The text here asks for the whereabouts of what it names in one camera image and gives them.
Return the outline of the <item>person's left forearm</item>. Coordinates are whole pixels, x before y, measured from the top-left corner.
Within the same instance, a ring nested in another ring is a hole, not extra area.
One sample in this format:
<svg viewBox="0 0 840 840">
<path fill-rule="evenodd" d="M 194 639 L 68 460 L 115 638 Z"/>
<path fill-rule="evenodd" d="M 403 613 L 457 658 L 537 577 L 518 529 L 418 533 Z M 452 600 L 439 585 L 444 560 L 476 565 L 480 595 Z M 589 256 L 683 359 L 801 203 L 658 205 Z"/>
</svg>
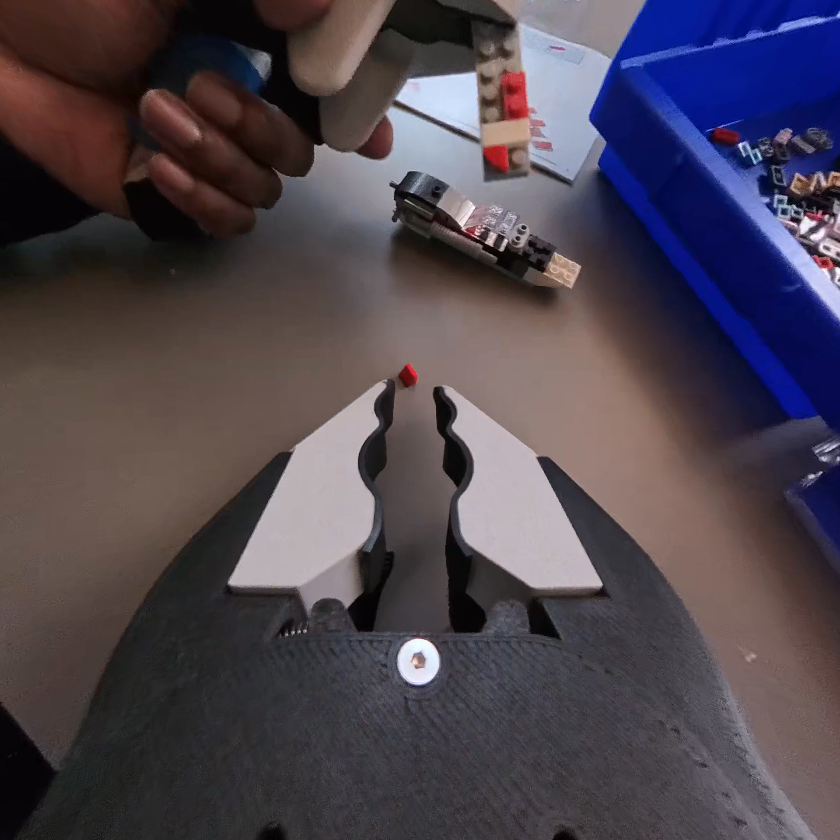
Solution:
<svg viewBox="0 0 840 840">
<path fill-rule="evenodd" d="M 100 213 L 1 139 L 2 249 L 64 232 Z"/>
</svg>

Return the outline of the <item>person's left hand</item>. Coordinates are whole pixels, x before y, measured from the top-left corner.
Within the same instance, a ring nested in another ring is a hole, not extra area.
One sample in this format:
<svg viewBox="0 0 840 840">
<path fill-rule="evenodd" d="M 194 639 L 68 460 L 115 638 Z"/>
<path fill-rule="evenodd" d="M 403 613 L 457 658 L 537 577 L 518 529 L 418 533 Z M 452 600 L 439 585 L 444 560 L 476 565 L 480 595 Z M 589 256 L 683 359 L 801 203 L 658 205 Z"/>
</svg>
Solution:
<svg viewBox="0 0 840 840">
<path fill-rule="evenodd" d="M 1 8 L 2 139 L 100 214 L 135 219 L 138 175 L 211 238 L 253 229 L 315 143 L 283 111 L 205 71 L 182 96 L 146 71 L 185 2 L 12 1 Z"/>
</svg>

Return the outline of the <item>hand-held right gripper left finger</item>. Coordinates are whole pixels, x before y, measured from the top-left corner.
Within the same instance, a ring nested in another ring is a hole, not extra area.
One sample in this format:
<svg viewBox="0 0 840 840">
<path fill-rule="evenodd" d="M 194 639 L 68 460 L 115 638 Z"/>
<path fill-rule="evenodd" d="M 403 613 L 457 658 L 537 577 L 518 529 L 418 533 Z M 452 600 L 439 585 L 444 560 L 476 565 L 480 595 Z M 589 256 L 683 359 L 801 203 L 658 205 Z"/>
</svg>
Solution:
<svg viewBox="0 0 840 840">
<path fill-rule="evenodd" d="M 291 450 L 227 581 L 237 595 L 288 595 L 310 611 L 351 607 L 386 576 L 386 465 L 396 384 L 383 380 Z"/>
</svg>

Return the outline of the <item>white instruction sheet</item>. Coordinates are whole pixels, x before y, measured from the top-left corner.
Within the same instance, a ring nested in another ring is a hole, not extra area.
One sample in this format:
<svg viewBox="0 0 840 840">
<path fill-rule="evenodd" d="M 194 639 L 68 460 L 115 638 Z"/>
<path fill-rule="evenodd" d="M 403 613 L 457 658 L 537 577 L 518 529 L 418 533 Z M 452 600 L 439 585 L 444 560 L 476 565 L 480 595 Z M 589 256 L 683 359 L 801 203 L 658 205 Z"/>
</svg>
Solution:
<svg viewBox="0 0 840 840">
<path fill-rule="evenodd" d="M 590 113 L 612 63 L 602 53 L 536 28 L 520 27 L 527 74 L 531 162 L 572 184 L 598 138 Z M 408 80 L 395 100 L 401 109 L 477 141 L 474 71 Z"/>
</svg>

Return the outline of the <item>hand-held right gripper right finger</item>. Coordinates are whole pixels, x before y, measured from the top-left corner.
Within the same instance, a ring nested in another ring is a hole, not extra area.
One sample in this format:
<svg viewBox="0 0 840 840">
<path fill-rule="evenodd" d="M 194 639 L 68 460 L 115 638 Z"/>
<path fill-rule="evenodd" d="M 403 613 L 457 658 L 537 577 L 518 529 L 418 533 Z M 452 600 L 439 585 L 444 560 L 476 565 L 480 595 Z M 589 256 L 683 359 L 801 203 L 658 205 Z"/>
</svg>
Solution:
<svg viewBox="0 0 840 840">
<path fill-rule="evenodd" d="M 434 404 L 444 472 L 455 485 L 445 545 L 449 611 L 601 593 L 602 578 L 538 455 L 451 386 L 434 388 Z"/>
</svg>

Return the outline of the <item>blue plastic bin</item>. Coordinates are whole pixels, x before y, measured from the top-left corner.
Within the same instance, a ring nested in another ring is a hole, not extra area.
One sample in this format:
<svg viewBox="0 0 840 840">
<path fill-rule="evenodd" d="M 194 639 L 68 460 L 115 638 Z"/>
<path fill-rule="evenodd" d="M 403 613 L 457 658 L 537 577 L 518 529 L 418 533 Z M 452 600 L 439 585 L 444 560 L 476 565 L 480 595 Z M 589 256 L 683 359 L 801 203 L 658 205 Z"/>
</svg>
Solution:
<svg viewBox="0 0 840 840">
<path fill-rule="evenodd" d="M 809 473 L 814 460 L 811 446 L 838 436 L 838 432 L 818 416 L 795 421 L 794 431 L 797 435 L 794 447 L 807 451 L 812 457 Z M 834 573 L 839 575 L 839 469 L 811 486 L 801 484 L 805 475 L 785 490 L 785 499 Z"/>
<path fill-rule="evenodd" d="M 764 201 L 764 165 L 711 141 L 827 130 L 838 156 L 838 2 L 646 2 L 591 111 L 602 172 L 782 408 L 838 430 L 839 297 Z"/>
</svg>

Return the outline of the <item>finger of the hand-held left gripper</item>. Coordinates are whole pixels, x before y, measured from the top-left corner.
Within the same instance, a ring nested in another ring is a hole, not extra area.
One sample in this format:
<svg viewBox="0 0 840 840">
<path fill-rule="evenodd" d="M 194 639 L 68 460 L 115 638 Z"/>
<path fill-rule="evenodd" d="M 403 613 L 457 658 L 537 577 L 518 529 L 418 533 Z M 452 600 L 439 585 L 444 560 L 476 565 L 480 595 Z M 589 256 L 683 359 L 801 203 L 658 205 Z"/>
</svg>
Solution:
<svg viewBox="0 0 840 840">
<path fill-rule="evenodd" d="M 519 16 L 519 1 L 397 1 L 385 29 L 418 45 L 472 48 L 475 33 L 506 34 L 518 25 Z"/>
</svg>

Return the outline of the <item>black and chrome brick vehicle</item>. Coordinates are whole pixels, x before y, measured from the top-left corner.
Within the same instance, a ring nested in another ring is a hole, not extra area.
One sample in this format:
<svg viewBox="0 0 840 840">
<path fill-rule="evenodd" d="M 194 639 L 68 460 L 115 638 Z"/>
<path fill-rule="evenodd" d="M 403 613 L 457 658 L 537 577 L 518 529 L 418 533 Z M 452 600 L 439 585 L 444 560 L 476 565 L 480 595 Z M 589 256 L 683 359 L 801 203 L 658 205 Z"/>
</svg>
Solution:
<svg viewBox="0 0 840 840">
<path fill-rule="evenodd" d="M 531 287 L 571 289 L 581 266 L 533 233 L 518 213 L 477 205 L 454 187 L 419 171 L 391 182 L 393 222 Z"/>
</svg>

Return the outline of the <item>grey brick plate with red bricks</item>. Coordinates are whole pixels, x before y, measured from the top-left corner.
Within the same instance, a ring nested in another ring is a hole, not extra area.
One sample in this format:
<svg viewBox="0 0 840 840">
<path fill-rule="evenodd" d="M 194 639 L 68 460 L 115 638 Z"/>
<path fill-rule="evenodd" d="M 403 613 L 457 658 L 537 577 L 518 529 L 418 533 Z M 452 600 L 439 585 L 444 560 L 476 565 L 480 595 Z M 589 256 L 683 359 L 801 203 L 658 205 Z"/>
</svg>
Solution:
<svg viewBox="0 0 840 840">
<path fill-rule="evenodd" d="M 479 145 L 486 182 L 531 171 L 527 74 L 518 26 L 471 25 L 478 90 Z"/>
</svg>

